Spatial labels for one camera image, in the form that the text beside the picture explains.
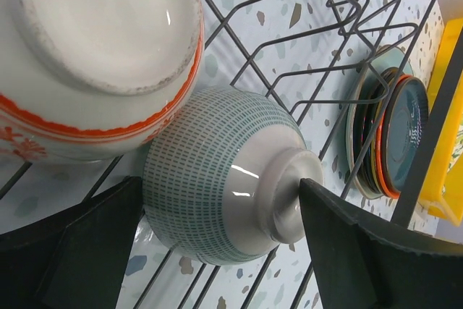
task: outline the orange stripe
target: orange stripe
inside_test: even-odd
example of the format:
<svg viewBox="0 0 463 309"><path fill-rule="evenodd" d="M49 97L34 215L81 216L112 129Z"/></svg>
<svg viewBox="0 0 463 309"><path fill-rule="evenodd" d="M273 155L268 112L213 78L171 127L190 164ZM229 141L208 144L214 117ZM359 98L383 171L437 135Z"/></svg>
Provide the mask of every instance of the orange stripe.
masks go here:
<svg viewBox="0 0 463 309"><path fill-rule="evenodd" d="M62 138L62 137L56 137L56 136L53 136L53 135L50 135L50 134L46 134L46 133L42 133L42 132L39 132L37 131L36 129L33 129L33 128L29 128L23 124L20 124L18 123L15 119L11 120L7 117L5 117L3 114L0 113L0 119L3 119L7 124L13 124L15 127L17 127L18 129L24 131L24 132L27 132L29 134L32 134L32 135L37 135L38 137L42 137L42 138L45 138L45 139L49 139L49 140L56 140L56 141L59 141L60 143L69 143L69 144L76 144L76 145L98 145L98 144L107 144L107 143L117 143L119 141L123 141L123 140L128 140L130 138L133 138L133 137L136 137L144 132L152 132L153 129L156 128L156 125L159 124L160 122L162 122L163 120L165 120L165 118L167 118L168 116L170 116L170 114L166 114L164 115L163 118L159 119L157 122L155 122L154 124L152 124L151 126L147 127L147 128L144 128L142 130L139 130L137 131L136 133L131 133L131 134L128 134L128 135L125 135L125 136L122 136L122 137L111 137L111 138L103 138L101 140L98 140L98 138L96 138L97 140L92 140L92 139L81 139L81 140L78 140L78 139L65 139L65 138Z"/></svg>
<svg viewBox="0 0 463 309"><path fill-rule="evenodd" d="M396 88L402 83L403 80L412 77L411 75L402 75L399 77L399 81L397 82ZM383 165L381 163L381 156L385 156L385 153L381 153L381 142L383 141L382 134L383 134L383 122L384 122L384 114L381 117L381 121L379 123L378 129L376 130L376 140L375 140L375 163L376 163L376 170L378 171L378 179L380 182L381 187L383 188L385 194L393 199L397 199L400 196L400 192L395 189L395 187L389 187L386 184L386 180L384 179L384 170Z"/></svg>
<svg viewBox="0 0 463 309"><path fill-rule="evenodd" d="M75 137L75 138L92 138L92 139L101 139L101 138L109 138L109 137L121 137L126 136L122 139L127 139L129 137L134 137L141 132L146 131L148 128L152 127L156 123L160 122L172 109L174 109L183 99L184 96L187 94L188 90L190 89L192 83L195 80L197 69L200 64L200 59L203 53L203 24L201 23L200 29L200 36L197 42L197 48L195 53L195 60L193 62L193 66L188 74L187 80L184 82L183 86L180 88L179 92L175 95L174 99L170 101L161 111L156 112L152 116L148 117L145 121L137 122L131 124L128 127L118 127L111 130L80 130L76 127L66 126L64 124L59 124L55 122L48 122L42 119L40 116L35 115L27 110L22 110L17 107L14 101L9 100L3 94L0 94L0 110L5 112L6 114L10 115L11 117L24 122L32 127L38 128L40 130L50 132L56 135L63 135L66 137ZM28 130L28 132L36 133L37 131ZM57 139L60 141L71 142L74 143L73 140L65 140L60 137L52 137L49 135L40 135L41 137L48 137L51 139Z"/></svg>

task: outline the terrazzo surface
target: terrazzo surface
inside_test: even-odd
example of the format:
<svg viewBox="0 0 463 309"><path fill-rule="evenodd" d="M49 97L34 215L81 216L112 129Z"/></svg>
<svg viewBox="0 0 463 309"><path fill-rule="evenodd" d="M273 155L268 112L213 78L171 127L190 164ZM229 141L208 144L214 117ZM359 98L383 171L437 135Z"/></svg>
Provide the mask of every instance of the terrazzo surface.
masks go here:
<svg viewBox="0 0 463 309"><path fill-rule="evenodd" d="M223 16L242 1L245 0L214 0ZM334 23L333 13L326 8L325 2L326 0L261 1L238 10L231 18L230 26L235 35L242 40L245 48L252 53L264 41ZM367 11L372 12L387 2L388 0L371 0ZM418 23L429 2L430 0L402 0L394 23ZM206 3L204 3L204 11L207 38L217 28L218 20ZM349 8L339 9L339 12L344 18ZM365 26L381 26L387 16L388 11L383 12ZM390 30L381 43L393 43L403 38L408 30L407 28ZM442 32L443 22L436 5L410 57L415 75L425 83L429 81ZM272 83L283 72L328 66L341 41L342 37L337 35L336 31L312 35L310 38L265 47L257 53L255 61ZM408 44L409 41L405 41L401 47L406 48ZM367 52L363 42L358 38L351 38L336 65L357 63L366 57ZM197 88L230 83L245 62L230 34L225 30L221 30L217 38L207 47L204 57ZM322 87L318 99L346 98L354 74L355 72L352 71L331 74ZM321 76L321 74L312 74L283 78L277 85L276 92L285 106L291 109L297 101L308 99L312 95ZM258 93L267 91L250 67L238 80L237 87ZM302 109L303 106L296 108L294 116L298 117ZM300 126L309 149L316 153L320 151L338 113L337 104L315 104L310 108ZM338 132L323 159L326 187L336 194L341 193L349 174L343 146L344 131ZM108 165L108 161L83 166L33 165L0 202L0 233L33 223L79 203ZM4 184L20 166L19 161L0 158L0 185ZM143 150L126 155L103 183L99 192L120 182L128 174L140 175L142 167ZM387 198L366 200L355 189L349 192L347 200L384 219L391 218L395 206L395 201ZM437 219L418 209L409 228L434 234L437 222ZM166 253L167 249L156 239L146 219L143 219L137 228L119 295L118 309L133 308ZM260 258L242 266L222 267L201 307L240 308L264 260L265 258ZM305 240L295 245L282 245L276 252L276 257L271 262L249 308L289 308L309 263L310 256ZM198 262L173 255L141 308L176 308L200 266ZM212 266L205 268L184 308L193 307L212 270ZM322 308L314 276L304 293L300 308Z"/></svg>

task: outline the orange floral pattern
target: orange floral pattern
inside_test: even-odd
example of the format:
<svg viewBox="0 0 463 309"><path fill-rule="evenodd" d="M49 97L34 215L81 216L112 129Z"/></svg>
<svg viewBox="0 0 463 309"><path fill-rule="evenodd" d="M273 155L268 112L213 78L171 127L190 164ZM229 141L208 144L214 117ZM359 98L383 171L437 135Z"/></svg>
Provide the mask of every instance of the orange floral pattern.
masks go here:
<svg viewBox="0 0 463 309"><path fill-rule="evenodd" d="M0 128L0 140L7 141L13 150L0 148L0 154L16 155L24 161L38 161L47 158L46 149L34 140L16 133L11 127Z"/></svg>

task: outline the yellow plastic object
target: yellow plastic object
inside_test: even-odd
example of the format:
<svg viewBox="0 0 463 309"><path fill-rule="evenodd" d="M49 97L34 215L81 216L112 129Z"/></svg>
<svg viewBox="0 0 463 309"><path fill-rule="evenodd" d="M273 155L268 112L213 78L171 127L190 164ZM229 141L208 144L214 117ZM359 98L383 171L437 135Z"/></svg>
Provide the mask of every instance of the yellow plastic object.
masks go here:
<svg viewBox="0 0 463 309"><path fill-rule="evenodd" d="M433 76L428 87L430 109L446 73L451 55L463 29L463 18L450 21L443 33L436 58ZM463 78L460 78L446 117L436 150L434 151L424 185L420 193L420 204L428 213L448 219L459 226L463 217L463 156L449 170L463 115Z"/></svg>

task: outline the plate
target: plate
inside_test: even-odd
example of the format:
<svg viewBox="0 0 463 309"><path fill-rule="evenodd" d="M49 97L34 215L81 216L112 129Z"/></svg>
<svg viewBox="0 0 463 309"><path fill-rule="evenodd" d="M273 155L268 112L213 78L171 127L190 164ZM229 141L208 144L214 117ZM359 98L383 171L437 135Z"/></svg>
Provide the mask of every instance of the plate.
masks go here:
<svg viewBox="0 0 463 309"><path fill-rule="evenodd" d="M428 116L426 87L416 77L402 76L376 138L376 166L392 198L399 197L404 187Z"/></svg>
<svg viewBox="0 0 463 309"><path fill-rule="evenodd" d="M385 70L381 76L383 79L389 83L392 78L397 73L397 68L389 68ZM371 92L369 96L366 99L376 99L377 97L381 96L383 94L384 88L381 85L379 81L376 82L375 87L371 89ZM382 105L382 103L377 103L377 104L363 104L357 106L357 111L355 112L355 120L354 120L354 158L357 160L358 153L361 151L362 146L365 142L366 137L370 133L371 127L373 126L373 123L375 121L375 115L376 115L376 110ZM356 131L361 130L360 136L356 135ZM368 183L370 188L373 191L377 191L378 193L381 193L381 188L377 183L377 180L374 180L374 170L371 166L370 162L370 152L371 152L371 147L368 148L367 153L365 154L365 157L363 159L363 164L360 167L360 176L363 178L365 182Z"/></svg>
<svg viewBox="0 0 463 309"><path fill-rule="evenodd" d="M383 72L390 67L398 67L404 59L404 53L400 48L383 47L378 56L372 60L371 65L377 72ZM405 64L405 74L413 75L413 69L409 62ZM360 83L357 86L353 98L364 99L371 86L377 82L378 79L371 69L367 69L365 73L360 77ZM347 150L347 163L349 164L349 170L352 171L355 165L354 160L354 116L357 109L356 104L351 104L347 112L347 125L346 125L346 150ZM355 176L354 185L367 199L376 199L383 196L382 193L374 192L368 185L362 182L359 176Z"/></svg>
<svg viewBox="0 0 463 309"><path fill-rule="evenodd" d="M391 99L389 100L389 104L386 108L385 113L388 111L389 106L394 105L394 99L396 97L396 91L398 85L403 80L412 77L411 75L402 75L397 82L396 89L392 92ZM379 117L379 108L375 111L375 119ZM381 143L382 143L382 129L383 129L383 122L384 122L384 115L381 117L381 120L378 125L378 129L376 130L375 141L371 143L370 146L370 166L374 168L373 177L375 179L375 183L380 188L380 190L384 193L384 195L397 199L399 197L399 191L395 190L392 186L387 185L384 179L384 166L381 165Z"/></svg>

